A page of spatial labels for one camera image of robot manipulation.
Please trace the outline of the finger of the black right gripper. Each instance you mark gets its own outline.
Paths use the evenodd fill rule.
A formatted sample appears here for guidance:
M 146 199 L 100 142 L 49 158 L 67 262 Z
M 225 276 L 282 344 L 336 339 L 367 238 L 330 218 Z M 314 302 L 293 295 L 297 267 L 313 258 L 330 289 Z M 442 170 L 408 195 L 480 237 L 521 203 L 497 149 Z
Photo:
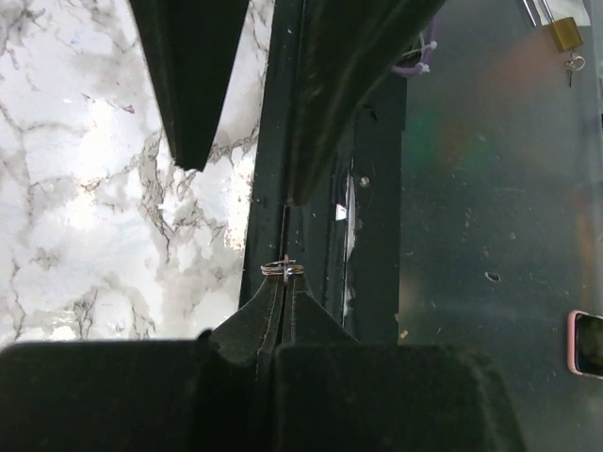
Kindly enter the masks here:
M 353 116 L 443 6 L 307 1 L 294 84 L 287 201 L 310 201 Z
M 203 170 L 217 132 L 247 1 L 131 0 L 171 157 Z

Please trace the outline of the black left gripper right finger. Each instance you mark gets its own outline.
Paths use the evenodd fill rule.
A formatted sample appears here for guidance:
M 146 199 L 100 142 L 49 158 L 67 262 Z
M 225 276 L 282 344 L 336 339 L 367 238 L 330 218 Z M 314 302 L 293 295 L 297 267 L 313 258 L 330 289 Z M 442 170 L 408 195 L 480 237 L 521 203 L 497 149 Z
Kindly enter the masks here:
M 275 355 L 279 451 L 522 451 L 493 361 L 466 347 L 363 345 L 287 285 Z

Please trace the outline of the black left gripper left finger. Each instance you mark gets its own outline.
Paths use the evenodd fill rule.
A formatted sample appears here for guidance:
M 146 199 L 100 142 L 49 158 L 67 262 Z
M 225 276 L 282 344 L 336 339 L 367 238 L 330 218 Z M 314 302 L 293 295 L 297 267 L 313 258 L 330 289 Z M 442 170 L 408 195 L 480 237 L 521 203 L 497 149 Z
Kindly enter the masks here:
M 1 353 L 5 451 L 240 450 L 259 415 L 283 283 L 195 339 L 33 342 Z

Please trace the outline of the small silver key with ring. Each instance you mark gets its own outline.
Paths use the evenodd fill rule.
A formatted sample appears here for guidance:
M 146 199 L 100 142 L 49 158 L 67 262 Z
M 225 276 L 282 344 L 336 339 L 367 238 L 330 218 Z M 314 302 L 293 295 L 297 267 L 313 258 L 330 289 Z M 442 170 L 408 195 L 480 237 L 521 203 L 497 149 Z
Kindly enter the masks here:
M 295 259 L 290 259 L 286 254 L 281 261 L 274 261 L 260 267 L 261 273 L 266 277 L 279 277 L 284 283 L 296 276 L 304 274 L 304 266 Z

